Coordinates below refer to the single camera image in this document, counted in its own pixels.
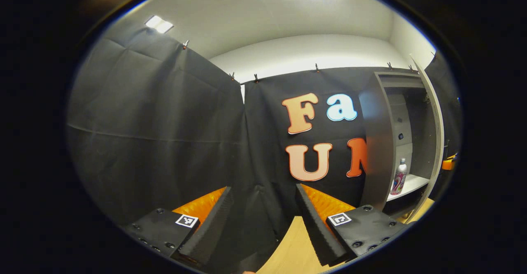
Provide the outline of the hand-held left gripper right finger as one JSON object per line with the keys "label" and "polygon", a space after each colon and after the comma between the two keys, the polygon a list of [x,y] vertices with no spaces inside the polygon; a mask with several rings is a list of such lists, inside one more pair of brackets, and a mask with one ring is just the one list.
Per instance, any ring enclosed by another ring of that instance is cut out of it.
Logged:
{"label": "hand-held left gripper right finger", "polygon": [[355,208],[305,184],[296,185],[295,199],[322,266],[361,257],[409,226],[371,205]]}

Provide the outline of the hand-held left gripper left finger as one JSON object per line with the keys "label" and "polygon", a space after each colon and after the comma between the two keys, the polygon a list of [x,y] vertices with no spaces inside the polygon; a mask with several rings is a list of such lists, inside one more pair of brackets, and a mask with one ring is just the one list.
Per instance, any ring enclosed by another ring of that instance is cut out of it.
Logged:
{"label": "hand-held left gripper left finger", "polygon": [[160,202],[119,225],[152,252],[195,269],[209,263],[235,203],[231,186],[185,204]]}

